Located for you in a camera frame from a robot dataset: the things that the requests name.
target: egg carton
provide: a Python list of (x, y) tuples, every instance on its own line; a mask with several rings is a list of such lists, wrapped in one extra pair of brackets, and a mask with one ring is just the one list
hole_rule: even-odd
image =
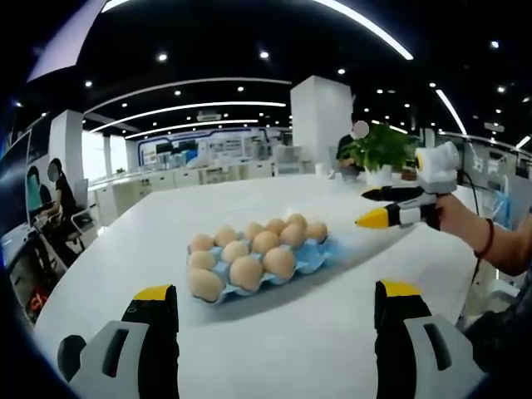
[[(246, 244), (249, 249), (250, 256), (256, 258), (260, 263), (263, 262), (264, 255), (257, 252), (251, 252), (250, 239), (243, 239), (242, 234), (240, 234), (239, 241)], [(216, 302), (207, 302), (197, 297), (195, 297), (195, 299), (203, 303), (207, 303), (209, 305), (218, 305), (223, 302), (226, 302), (226, 300), (228, 299), (231, 299), (231, 297), (248, 297), (251, 295), (255, 295), (257, 292), (268, 287), (269, 285), (284, 285), (288, 283), (291, 279), (293, 279), (296, 274), (311, 274), (321, 268), (326, 263), (326, 261), (331, 258), (330, 250), (333, 245), (333, 240), (329, 237), (327, 237), (325, 241), (323, 241), (323, 243), (321, 244), (319, 244), (318, 241), (316, 241), (315, 239), (306, 239), (305, 242), (299, 248), (294, 248), (286, 244), (279, 245), (281, 248), (289, 249), (296, 259), (296, 266), (292, 275), (289, 278), (280, 278), (275, 274), (264, 272), (263, 277), (260, 279), (259, 287), (255, 291), (247, 291), (245, 289), (242, 289), (241, 287), (234, 286), (230, 283), (230, 264), (224, 262), (221, 259), (223, 248), (215, 246), (209, 251), (214, 255), (214, 258), (216, 259), (216, 265), (211, 271), (217, 274), (222, 279), (225, 284), (225, 288)]]

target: black ceiling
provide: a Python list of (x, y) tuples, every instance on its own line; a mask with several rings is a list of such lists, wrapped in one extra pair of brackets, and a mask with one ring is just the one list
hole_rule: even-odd
[[(385, 29), (414, 59), (405, 60), (364, 27), (312, 0), (130, 0), (96, 19), (76, 66), (19, 87), (15, 95), (24, 107), (15, 110), (16, 129), (44, 111), (51, 112), (49, 116), (65, 107), (86, 111), (149, 86), (212, 77), (258, 77), (292, 85), (196, 83), (149, 91), (95, 112), (120, 119), (198, 102), (289, 105), (290, 88), (319, 75), (348, 84), (357, 95), (357, 117), (367, 121), (389, 116), (393, 125), (404, 122), (409, 128), (415, 116), (418, 126), (435, 123), (436, 129), (459, 132), (435, 88), (429, 87), (435, 82), (470, 135), (491, 137), (484, 122), (497, 122), (505, 133), (496, 139), (515, 145), (532, 131), (532, 101), (523, 102), (532, 96), (525, 5), (466, 0), (341, 2)], [(58, 21), (62, 19), (53, 22), (56, 28)], [(490, 47), (492, 40), (499, 42), (498, 49)], [(269, 53), (268, 60), (260, 59), (262, 50)], [(160, 52), (168, 54), (167, 62), (156, 60)], [(346, 74), (338, 75), (339, 68)], [(87, 79), (93, 82), (90, 89), (84, 87)], [(238, 86), (245, 90), (237, 92)], [(504, 86), (505, 93), (497, 92), (498, 86)], [(181, 96), (175, 96), (175, 90)], [(122, 102), (128, 107), (121, 107)], [(220, 111), (228, 112), (230, 119), (257, 119), (264, 112), (271, 119), (259, 118), (261, 125), (279, 120), (287, 126), (290, 115), (289, 107)], [(153, 122), (157, 127), (187, 123), (187, 116), (190, 111), (176, 111), (126, 123), (146, 131)], [(87, 129), (97, 126), (94, 121), (86, 123)], [(119, 128), (106, 131), (122, 134)]]

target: white pillar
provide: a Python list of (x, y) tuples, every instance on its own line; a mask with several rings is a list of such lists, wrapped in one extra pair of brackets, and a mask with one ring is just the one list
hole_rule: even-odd
[(106, 176), (113, 176), (113, 167), (111, 164), (111, 137), (109, 135), (103, 136), (103, 157), (106, 160)]
[(338, 142), (351, 130), (351, 88), (311, 76), (294, 87), (290, 97), (293, 145), (302, 146), (303, 157), (331, 166)]
[(71, 185), (83, 179), (82, 131), (83, 115), (71, 110), (66, 110), (54, 118), (50, 126), (50, 160), (58, 158), (61, 161)]

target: bracelet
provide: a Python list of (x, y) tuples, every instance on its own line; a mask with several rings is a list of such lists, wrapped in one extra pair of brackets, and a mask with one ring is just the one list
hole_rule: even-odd
[(488, 251), (490, 250), (491, 248), (491, 245), (493, 244), (493, 236), (495, 235), (495, 230), (493, 228), (493, 220), (491, 219), (486, 219), (486, 221), (488, 222), (488, 225), (490, 226), (490, 237), (488, 238), (488, 242), (486, 243), (484, 249), (482, 250), (482, 252), (480, 253), (477, 253), (475, 251), (475, 256), (478, 258), (478, 259), (482, 259), (485, 257), (485, 255), (488, 253)]

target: brown egg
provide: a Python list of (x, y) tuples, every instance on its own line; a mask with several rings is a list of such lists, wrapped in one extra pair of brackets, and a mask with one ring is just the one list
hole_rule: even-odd
[(188, 284), (192, 295), (207, 302), (216, 302), (225, 287), (220, 277), (202, 268), (189, 271)]
[(262, 264), (252, 256), (236, 259), (229, 270), (230, 282), (246, 291), (256, 291), (264, 270)]
[(305, 234), (308, 239), (315, 239), (321, 244), (327, 238), (327, 226), (325, 223), (311, 223), (307, 226)]
[(280, 235), (285, 227), (286, 223), (284, 223), (284, 221), (281, 219), (271, 219), (268, 224), (266, 224), (266, 229), (275, 233), (276, 235)]
[(266, 229), (261, 224), (258, 224), (257, 222), (251, 222), (244, 231), (244, 237), (246, 239), (254, 239), (258, 233), (261, 233), (265, 230)]
[(219, 247), (225, 247), (225, 245), (236, 241), (237, 239), (239, 239), (239, 236), (236, 234), (236, 231), (230, 226), (225, 225), (218, 229), (218, 232), (214, 237), (214, 242)]
[(280, 278), (290, 278), (296, 267), (292, 251), (286, 248), (270, 249), (263, 260), (264, 270)]
[(307, 228), (307, 220), (301, 214), (291, 214), (286, 220), (287, 224), (301, 224), (303, 229)]
[(281, 241), (294, 248), (305, 242), (305, 229), (301, 224), (289, 224), (281, 233)]
[(214, 247), (214, 240), (207, 234), (197, 234), (190, 243), (190, 252), (208, 251)]
[(216, 259), (211, 252), (196, 251), (189, 256), (189, 268), (211, 270), (214, 266), (216, 266)]
[(249, 255), (248, 246), (241, 241), (233, 241), (225, 246), (222, 251), (222, 260), (228, 264), (238, 258)]
[(266, 230), (257, 234), (251, 249), (254, 252), (266, 254), (271, 248), (278, 247), (280, 244), (279, 237), (275, 233)]

